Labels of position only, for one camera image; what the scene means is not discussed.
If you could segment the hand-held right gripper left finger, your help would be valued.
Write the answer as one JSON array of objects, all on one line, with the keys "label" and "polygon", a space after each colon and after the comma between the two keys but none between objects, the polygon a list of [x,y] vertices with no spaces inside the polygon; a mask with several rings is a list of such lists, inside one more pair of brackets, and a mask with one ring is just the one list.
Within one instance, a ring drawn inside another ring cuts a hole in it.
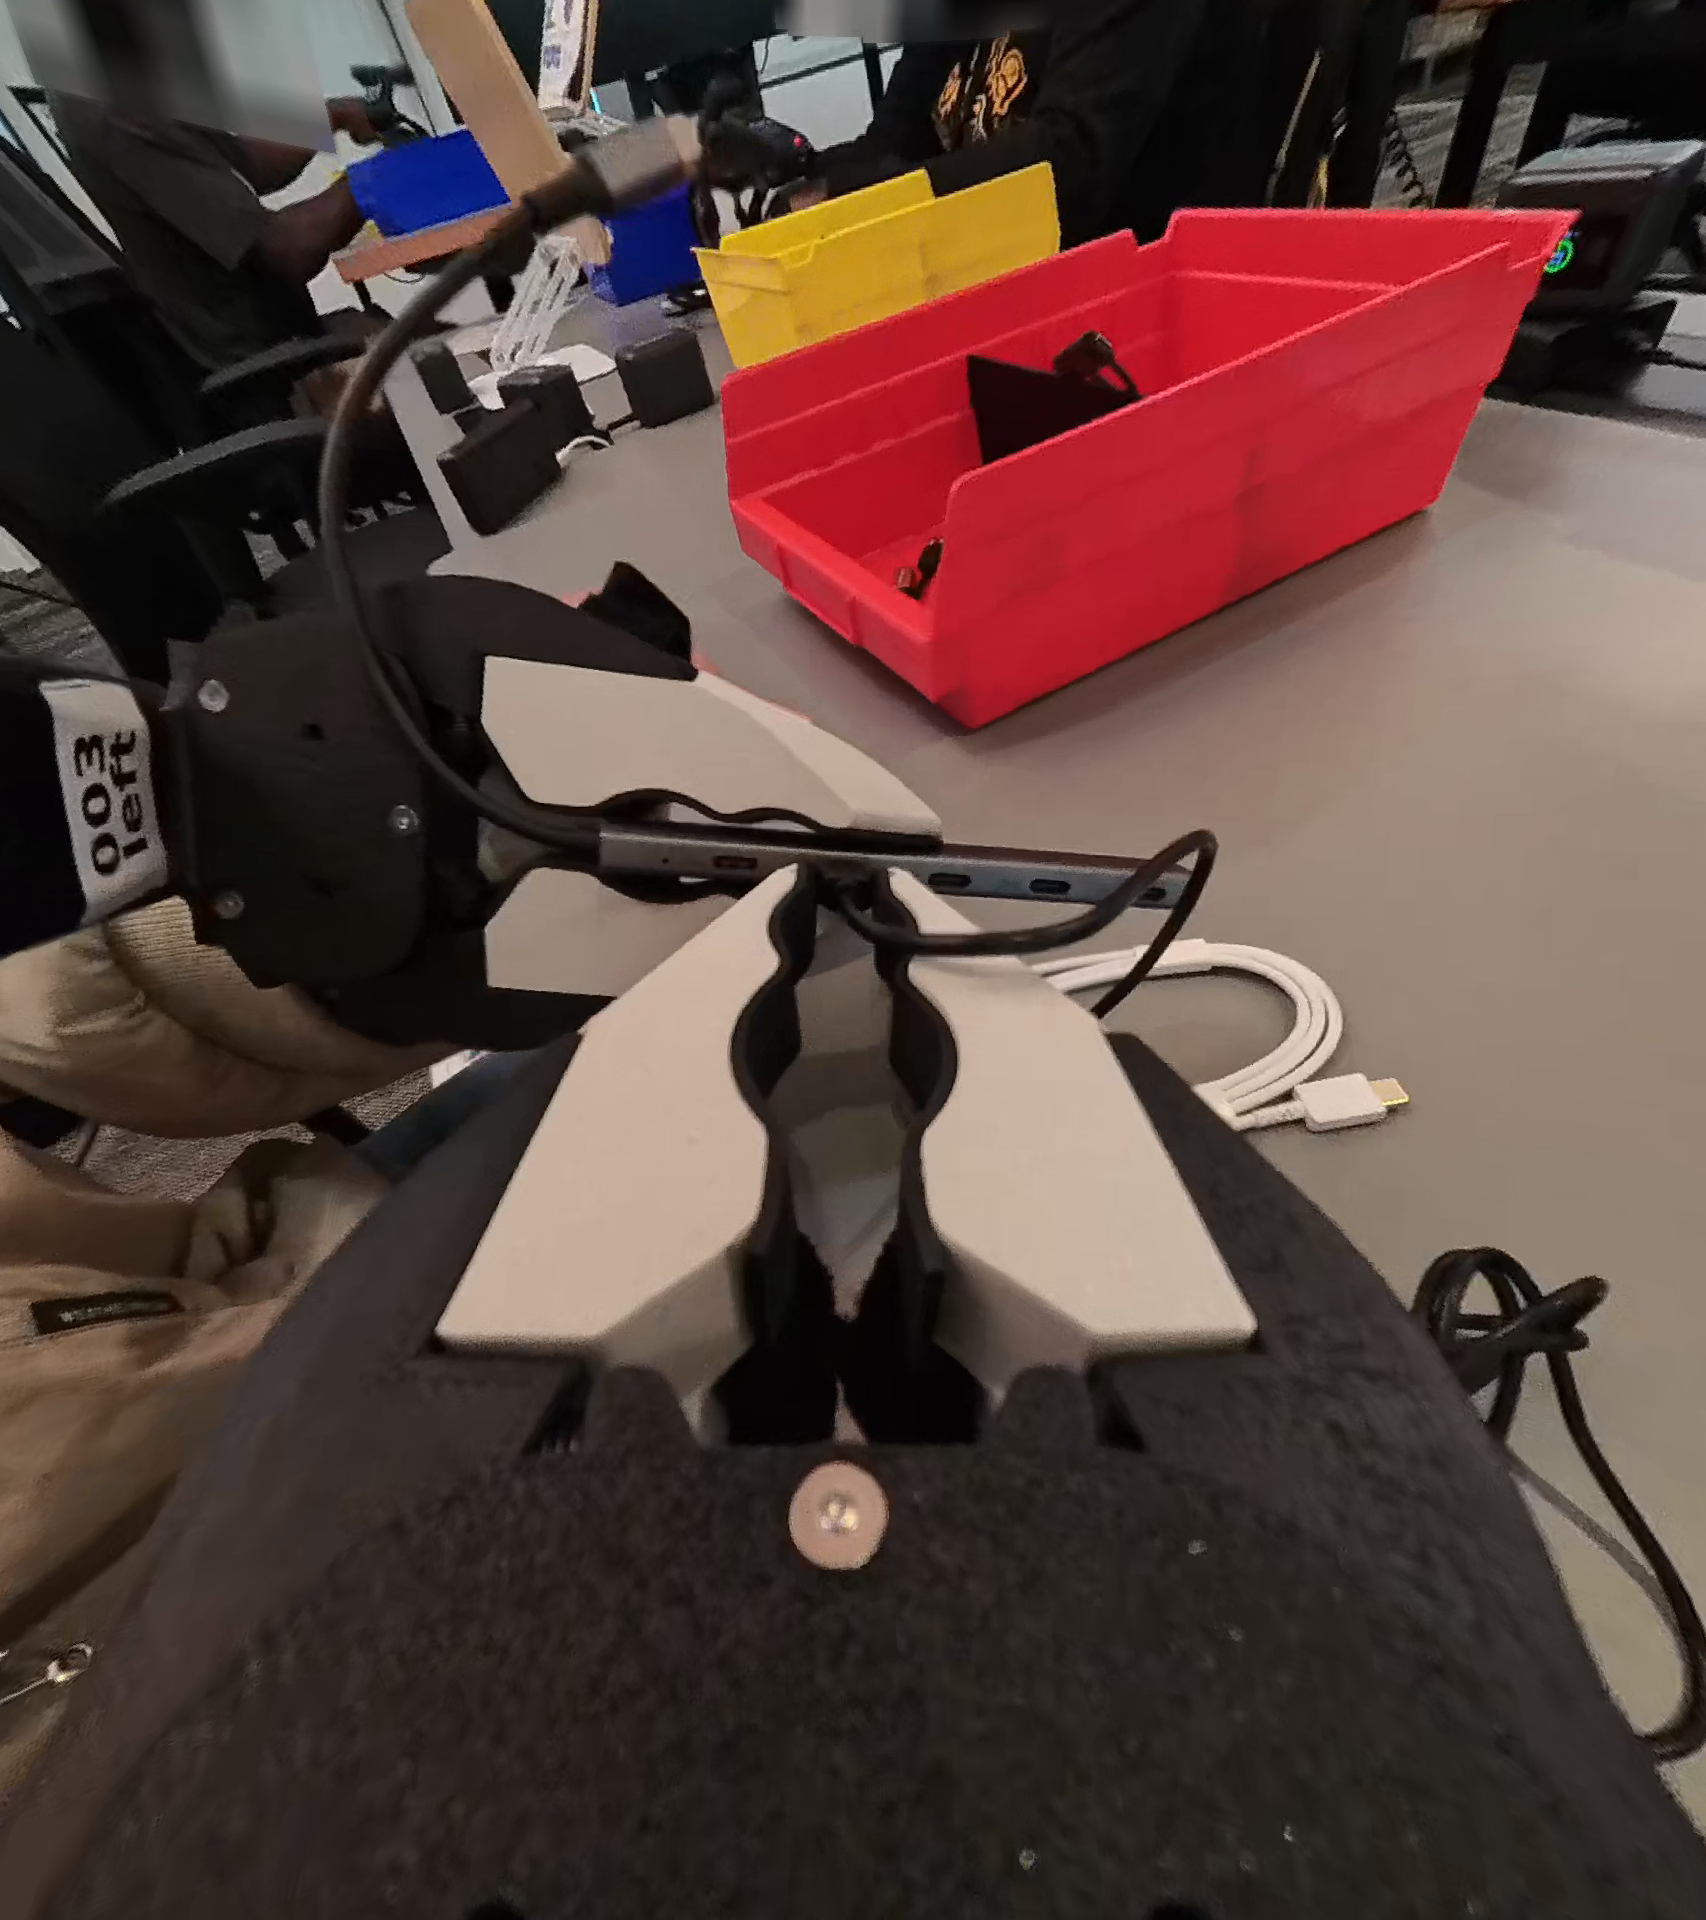
[{"label": "hand-held right gripper left finger", "polygon": [[790,1220],[769,1092],[798,1053],[818,905],[787,866],[585,1024],[435,1326],[458,1356],[657,1374],[703,1442],[776,1324],[752,1280]]}]

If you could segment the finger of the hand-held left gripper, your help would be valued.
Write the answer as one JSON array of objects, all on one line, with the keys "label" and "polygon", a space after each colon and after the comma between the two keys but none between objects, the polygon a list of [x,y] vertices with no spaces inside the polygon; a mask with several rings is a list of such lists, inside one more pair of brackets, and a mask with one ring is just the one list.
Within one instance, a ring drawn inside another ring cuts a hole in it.
[{"label": "finger of the hand-held left gripper", "polygon": [[671,795],[828,833],[943,839],[903,778],[811,719],[712,674],[647,678],[488,657],[482,733],[533,804]]},{"label": "finger of the hand-held left gripper", "polygon": [[741,901],[647,903],[594,877],[520,877],[482,933],[485,985],[506,995],[621,999]]}]

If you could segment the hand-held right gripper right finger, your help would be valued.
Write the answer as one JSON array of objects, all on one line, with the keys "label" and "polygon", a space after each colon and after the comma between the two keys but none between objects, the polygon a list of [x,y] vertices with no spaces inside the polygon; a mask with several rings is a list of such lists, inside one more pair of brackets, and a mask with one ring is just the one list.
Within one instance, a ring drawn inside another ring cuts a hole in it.
[{"label": "hand-held right gripper right finger", "polygon": [[1100,1022],[903,873],[874,901],[903,1158],[874,1436],[971,1442],[1016,1380],[1244,1356],[1255,1308]]}]

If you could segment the grey USB hub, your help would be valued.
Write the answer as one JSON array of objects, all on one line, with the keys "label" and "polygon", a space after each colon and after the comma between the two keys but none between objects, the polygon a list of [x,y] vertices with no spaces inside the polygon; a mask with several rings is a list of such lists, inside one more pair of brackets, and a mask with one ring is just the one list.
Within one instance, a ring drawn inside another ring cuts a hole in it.
[{"label": "grey USB hub", "polygon": [[452,253],[426,288],[362,351],[320,444],[313,530],[361,681],[390,747],[412,773],[475,817],[604,885],[693,885],[741,897],[788,866],[812,866],[848,886],[900,873],[952,901],[1077,905],[1081,918],[1067,931],[1072,941],[1108,926],[1131,909],[1175,911],[1183,893],[1199,891],[1211,873],[1218,847],[1206,830],[1187,835],[1131,866],[1093,854],[955,847],[915,833],[823,829],[782,811],[761,821],[725,819],[686,796],[634,800],[625,808],[612,802],[598,808],[546,806],[529,799],[490,796],[435,745],[425,698],[371,623],[361,579],[344,546],[344,500],[362,417],[383,396],[386,374],[426,335],[441,311],[475,280],[488,276],[500,258],[529,251],[573,223],[634,211],[697,180],[701,169],[703,139],[686,116],[652,118],[562,154],[476,243]]}]

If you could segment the red storage bin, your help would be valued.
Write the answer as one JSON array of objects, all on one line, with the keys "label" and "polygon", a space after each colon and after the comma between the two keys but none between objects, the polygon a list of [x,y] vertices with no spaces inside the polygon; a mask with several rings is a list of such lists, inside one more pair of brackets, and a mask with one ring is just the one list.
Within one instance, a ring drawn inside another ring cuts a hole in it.
[{"label": "red storage bin", "polygon": [[[1429,511],[1569,227],[1187,209],[735,372],[742,552],[982,729]],[[981,466],[968,356],[1141,401]]]}]

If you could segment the person's left forearm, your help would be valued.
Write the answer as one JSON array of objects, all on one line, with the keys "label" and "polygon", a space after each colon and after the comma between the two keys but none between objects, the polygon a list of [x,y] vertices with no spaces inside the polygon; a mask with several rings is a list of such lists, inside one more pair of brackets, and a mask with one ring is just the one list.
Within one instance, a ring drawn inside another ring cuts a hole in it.
[{"label": "person's left forearm", "polygon": [[35,1099],[162,1140],[271,1135],[447,1055],[253,985],[177,898],[0,961],[0,1108]]}]

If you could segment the grey desk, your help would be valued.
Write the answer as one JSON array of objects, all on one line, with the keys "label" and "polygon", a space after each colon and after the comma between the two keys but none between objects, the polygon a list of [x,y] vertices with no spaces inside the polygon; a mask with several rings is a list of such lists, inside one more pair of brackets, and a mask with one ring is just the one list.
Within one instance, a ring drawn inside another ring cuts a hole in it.
[{"label": "grey desk", "polygon": [[[1425,517],[982,733],[745,561],[712,412],[443,571],[565,597],[618,561],[959,841],[1211,829],[1202,938],[1315,967],[1341,1067],[1411,1092],[1263,1150],[1397,1288],[1458,1244],[1609,1283],[1582,1392],[1706,1620],[1706,439],[1491,403]],[[1671,1781],[1706,1834],[1706,1750]]]}]

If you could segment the black divider of red bin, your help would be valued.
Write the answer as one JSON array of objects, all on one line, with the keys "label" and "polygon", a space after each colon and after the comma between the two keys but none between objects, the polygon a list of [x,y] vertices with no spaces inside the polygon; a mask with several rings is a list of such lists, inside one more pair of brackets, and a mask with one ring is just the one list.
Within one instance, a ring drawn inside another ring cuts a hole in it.
[{"label": "black divider of red bin", "polygon": [[981,468],[1010,461],[1136,404],[1142,395],[1100,372],[1059,372],[968,355],[966,401]]}]

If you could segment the yellow storage bin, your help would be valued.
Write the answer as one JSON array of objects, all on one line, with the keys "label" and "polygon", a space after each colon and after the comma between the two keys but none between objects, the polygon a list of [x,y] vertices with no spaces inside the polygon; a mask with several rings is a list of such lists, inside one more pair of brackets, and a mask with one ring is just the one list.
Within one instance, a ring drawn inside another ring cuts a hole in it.
[{"label": "yellow storage bin", "polygon": [[737,370],[886,322],[1059,253],[1048,162],[952,194],[919,169],[697,248]]}]

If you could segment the small blue storage bin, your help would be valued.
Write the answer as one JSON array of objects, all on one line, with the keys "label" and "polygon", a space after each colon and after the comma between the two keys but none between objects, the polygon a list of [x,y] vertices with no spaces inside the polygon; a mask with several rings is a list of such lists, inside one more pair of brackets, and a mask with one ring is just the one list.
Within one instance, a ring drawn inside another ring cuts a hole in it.
[{"label": "small blue storage bin", "polygon": [[467,126],[350,160],[344,178],[362,221],[383,239],[452,227],[511,204],[511,192]]},{"label": "small blue storage bin", "polygon": [[611,309],[674,296],[703,285],[693,191],[680,186],[607,216],[607,257],[588,272],[592,294]]}]

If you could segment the person's beige jacket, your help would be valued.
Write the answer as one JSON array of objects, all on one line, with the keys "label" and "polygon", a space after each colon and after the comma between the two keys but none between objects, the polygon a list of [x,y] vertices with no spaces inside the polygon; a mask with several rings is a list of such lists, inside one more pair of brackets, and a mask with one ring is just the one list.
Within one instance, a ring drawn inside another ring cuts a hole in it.
[{"label": "person's beige jacket", "polygon": [[195,1202],[126,1195],[0,1127],[0,1806],[243,1367],[386,1189],[277,1138]]}]

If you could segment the wooden stand with clear legs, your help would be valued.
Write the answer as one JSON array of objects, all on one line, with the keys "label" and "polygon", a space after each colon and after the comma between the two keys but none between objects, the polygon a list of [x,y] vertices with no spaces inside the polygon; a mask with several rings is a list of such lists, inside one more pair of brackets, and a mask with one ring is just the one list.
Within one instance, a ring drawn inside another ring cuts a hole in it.
[{"label": "wooden stand with clear legs", "polygon": [[598,3],[404,7],[408,49],[431,65],[433,88],[458,113],[503,201],[407,235],[366,221],[331,261],[331,275],[365,307],[374,282],[436,271],[482,244],[580,149],[622,131],[594,103],[601,13]]}]

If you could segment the black power station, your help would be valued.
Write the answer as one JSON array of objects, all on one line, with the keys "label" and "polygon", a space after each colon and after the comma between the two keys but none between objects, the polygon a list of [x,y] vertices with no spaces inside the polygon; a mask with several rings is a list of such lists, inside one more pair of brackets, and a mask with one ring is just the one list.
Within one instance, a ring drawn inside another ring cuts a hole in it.
[{"label": "black power station", "polygon": [[1493,395],[1601,390],[1657,365],[1679,301],[1653,292],[1679,239],[1706,142],[1607,141],[1520,164],[1503,212],[1560,212],[1560,235],[1512,337]]}]

